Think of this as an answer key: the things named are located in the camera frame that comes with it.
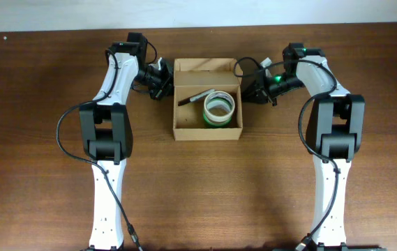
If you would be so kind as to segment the cardboard box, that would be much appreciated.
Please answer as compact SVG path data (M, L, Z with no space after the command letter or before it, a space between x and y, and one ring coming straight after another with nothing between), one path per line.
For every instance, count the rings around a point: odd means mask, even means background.
M175 59L173 133L177 141L238 140L243 130L241 78L235 59ZM204 119L204 100L179 105L182 100L215 89L234 98L231 121L222 128Z

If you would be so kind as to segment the beige masking tape roll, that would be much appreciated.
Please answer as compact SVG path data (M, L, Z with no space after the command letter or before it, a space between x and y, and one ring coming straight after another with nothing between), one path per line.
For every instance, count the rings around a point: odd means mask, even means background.
M236 103L234 98L227 92L214 91L209 94L204 100L204 110L210 110L212 108L223 108L233 115L235 111Z

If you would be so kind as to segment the green tape roll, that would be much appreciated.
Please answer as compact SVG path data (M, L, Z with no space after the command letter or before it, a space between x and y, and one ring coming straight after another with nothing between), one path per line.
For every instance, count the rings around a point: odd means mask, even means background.
M232 121L232 114L223 108L212 108L203 111L204 122L210 128L224 128Z

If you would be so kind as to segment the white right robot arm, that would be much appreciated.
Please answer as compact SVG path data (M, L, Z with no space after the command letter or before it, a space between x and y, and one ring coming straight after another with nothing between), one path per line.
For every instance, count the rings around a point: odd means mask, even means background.
M305 88L310 98L299 113L302 121L307 107L311 113L299 138L313 157L316 174L315 209L310 232L296 250L346 250L344 227L347 177L354 155L359 151L364 123L365 100L344 88L328 66L320 48L290 43L282 52L285 71L271 75L275 65L257 65L253 83L243 91L244 102L277 104L278 96Z

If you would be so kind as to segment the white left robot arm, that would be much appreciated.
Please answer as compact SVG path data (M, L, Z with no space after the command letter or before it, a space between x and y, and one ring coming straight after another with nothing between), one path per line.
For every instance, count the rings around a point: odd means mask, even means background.
M136 84L149 97L161 100L173 93L173 66L160 58L146 61L149 41L142 33L128 34L105 52L107 73L92 102L80 106L82 144L93 170L93 229L89 250L122 250L123 225L134 243L139 240L123 213L121 192L127 159L133 150L133 133L126 106Z

